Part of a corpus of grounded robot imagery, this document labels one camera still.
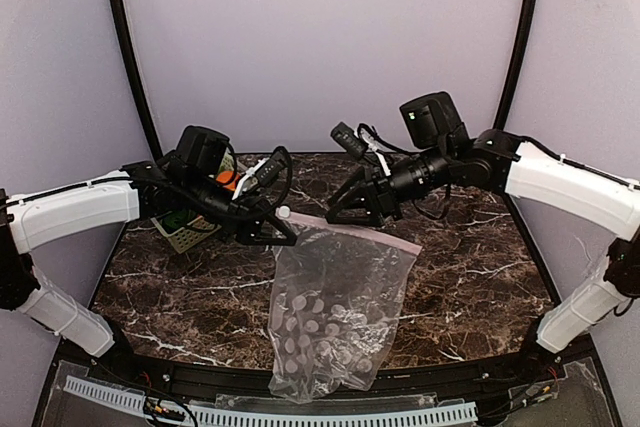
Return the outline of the clear zip top bag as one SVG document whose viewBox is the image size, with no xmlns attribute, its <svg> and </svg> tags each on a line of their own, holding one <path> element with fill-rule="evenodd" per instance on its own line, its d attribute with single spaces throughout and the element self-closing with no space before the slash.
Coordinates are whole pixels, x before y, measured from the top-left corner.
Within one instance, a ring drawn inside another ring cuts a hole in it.
<svg viewBox="0 0 640 427">
<path fill-rule="evenodd" d="M 421 246 L 287 207 L 277 217 L 297 241 L 273 250 L 270 392 L 305 404 L 340 387 L 369 390 L 393 345 Z"/>
</svg>

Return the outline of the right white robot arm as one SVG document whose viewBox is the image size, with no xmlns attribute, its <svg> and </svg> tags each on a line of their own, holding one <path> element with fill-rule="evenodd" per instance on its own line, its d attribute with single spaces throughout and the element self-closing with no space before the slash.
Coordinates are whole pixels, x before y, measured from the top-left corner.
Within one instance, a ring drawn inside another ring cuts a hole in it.
<svg viewBox="0 0 640 427">
<path fill-rule="evenodd" d="M 501 129 L 470 138 L 451 96 L 423 95 L 400 114 L 416 152 L 359 168 L 330 198 L 331 224 L 380 227 L 441 188 L 474 187 L 537 201 L 615 234 L 597 270 L 534 326 L 539 349 L 559 353 L 624 302 L 639 296 L 639 183 L 557 154 Z"/>
</svg>

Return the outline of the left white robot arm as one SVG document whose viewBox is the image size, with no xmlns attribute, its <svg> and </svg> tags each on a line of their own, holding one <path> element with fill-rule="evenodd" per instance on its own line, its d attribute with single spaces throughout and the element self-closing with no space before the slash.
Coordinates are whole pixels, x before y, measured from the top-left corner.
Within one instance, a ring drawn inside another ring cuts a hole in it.
<svg viewBox="0 0 640 427">
<path fill-rule="evenodd" d="M 81 305 L 34 265 L 31 253 L 73 234 L 190 211 L 249 246 L 292 246 L 296 234 L 276 216 L 292 184 L 283 146 L 245 171 L 218 177 L 229 138 L 188 126 L 156 161 L 127 164 L 102 177 L 49 191 L 1 196 L 1 307 L 18 311 L 96 359 L 129 355 L 121 330 Z"/>
</svg>

